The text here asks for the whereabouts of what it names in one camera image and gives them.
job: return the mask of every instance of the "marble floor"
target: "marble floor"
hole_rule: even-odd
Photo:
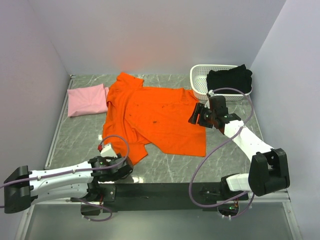
[[[144,86],[191,89],[189,75],[138,74]],[[71,89],[104,84],[111,86],[117,75],[76,75],[71,79]],[[227,102],[230,113],[242,119],[249,116],[251,107],[246,100]],[[102,127],[106,114],[68,117],[68,101],[62,113],[53,149],[48,156],[46,169],[72,166],[99,155],[97,146],[102,139]],[[256,115],[247,123],[262,138]],[[210,152],[227,138],[216,129],[206,129],[206,151]],[[148,156],[134,166],[133,173],[125,181],[129,183],[183,183],[189,182],[202,157],[170,155],[155,145],[146,145]],[[202,166],[195,182],[219,182],[220,178],[234,173],[248,173],[250,161],[234,144],[228,143],[216,151]]]

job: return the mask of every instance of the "white basket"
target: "white basket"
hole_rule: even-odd
[[[195,65],[190,70],[190,83],[193,90],[194,96],[199,100],[208,100],[207,92],[207,74],[210,70],[218,71],[218,70],[229,70],[233,69],[237,66],[235,65],[212,65],[212,64],[203,64],[203,65]],[[242,94],[218,94],[225,97],[226,101],[239,101],[244,98]]]

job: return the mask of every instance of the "orange shirt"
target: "orange shirt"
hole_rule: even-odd
[[[124,137],[134,165],[148,154],[145,145],[149,143],[165,154],[205,156],[205,127],[188,123],[198,102],[192,90],[149,87],[143,82],[124,72],[117,77],[109,88],[102,137]],[[126,154],[121,139],[113,137],[104,143],[109,142],[116,153]]]

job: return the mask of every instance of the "black cloth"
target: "black cloth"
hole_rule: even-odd
[[[252,71],[243,64],[229,70],[211,70],[206,77],[208,91],[219,88],[234,88],[247,94],[251,91]],[[239,94],[231,90],[221,90],[217,94]]]

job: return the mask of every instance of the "pink towel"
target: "pink towel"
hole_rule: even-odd
[[[68,89],[68,117],[106,113],[108,92],[103,84]]]

